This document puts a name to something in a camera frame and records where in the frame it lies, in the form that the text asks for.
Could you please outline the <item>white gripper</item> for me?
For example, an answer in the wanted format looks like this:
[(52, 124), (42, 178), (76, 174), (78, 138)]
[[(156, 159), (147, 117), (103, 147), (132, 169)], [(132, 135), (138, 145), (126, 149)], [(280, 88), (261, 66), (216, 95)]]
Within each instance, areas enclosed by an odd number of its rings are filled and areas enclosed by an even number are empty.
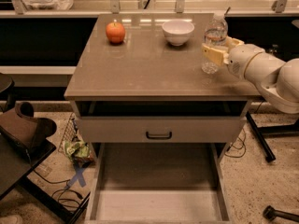
[(229, 72), (238, 78), (245, 77), (245, 70), (250, 61), (258, 54), (264, 53), (264, 49), (253, 44), (244, 44), (242, 40), (226, 37), (225, 46), (209, 46), (202, 44), (203, 55), (217, 66), (227, 64)]

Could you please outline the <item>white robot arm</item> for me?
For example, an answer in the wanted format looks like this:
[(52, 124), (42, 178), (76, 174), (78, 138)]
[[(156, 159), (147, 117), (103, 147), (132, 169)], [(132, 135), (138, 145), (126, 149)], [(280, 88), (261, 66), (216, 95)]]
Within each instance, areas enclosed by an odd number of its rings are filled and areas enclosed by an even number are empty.
[(228, 36), (220, 46), (202, 44), (203, 55), (217, 66), (253, 84), (274, 108), (299, 113), (299, 59), (284, 62), (264, 49)]

